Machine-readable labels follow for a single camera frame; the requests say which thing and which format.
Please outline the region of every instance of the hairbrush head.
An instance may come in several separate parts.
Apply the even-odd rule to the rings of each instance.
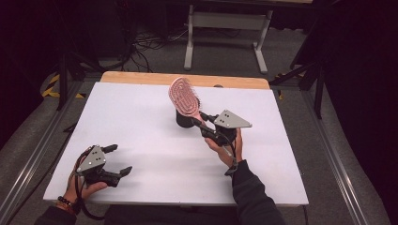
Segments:
[[[169,88],[169,97],[181,115],[203,121],[199,113],[199,99],[187,78],[179,77],[173,81]]]

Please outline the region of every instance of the dark background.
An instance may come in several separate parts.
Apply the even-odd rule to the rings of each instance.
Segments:
[[[55,28],[68,27],[68,43],[74,51],[89,58],[119,57],[124,53],[124,45],[120,44],[124,43],[124,37],[119,32],[123,25],[117,19],[117,11],[102,15],[102,18],[110,19],[105,20],[102,28],[87,28],[90,15],[96,10],[106,12],[109,6],[90,5],[89,1],[84,1],[83,9],[84,4],[91,6],[91,14],[85,17],[79,11],[82,6],[78,6],[77,1],[64,2],[59,9],[54,7],[54,1],[7,0],[0,8],[0,147],[42,101],[39,88],[45,78],[56,71],[59,40]],[[144,13],[146,16],[161,13],[162,17],[147,18],[136,13],[132,23],[144,22],[167,36],[186,21],[187,6],[150,8],[155,12],[144,7],[141,12],[145,9],[148,10]],[[391,223],[398,224],[395,209],[398,202],[398,128],[395,119],[398,95],[393,89],[398,84],[395,74],[398,65],[397,6],[370,0],[341,1],[335,9],[334,16],[325,14],[318,21],[302,47],[298,63],[311,62],[319,54],[327,53],[324,65],[326,86],[345,136],[382,198]],[[67,15],[65,21],[58,17],[57,10]],[[276,10],[271,26],[309,32],[313,22],[312,15]],[[113,35],[96,35],[103,34],[102,29],[110,29],[107,34]],[[333,43],[332,49],[327,48],[330,43]]]

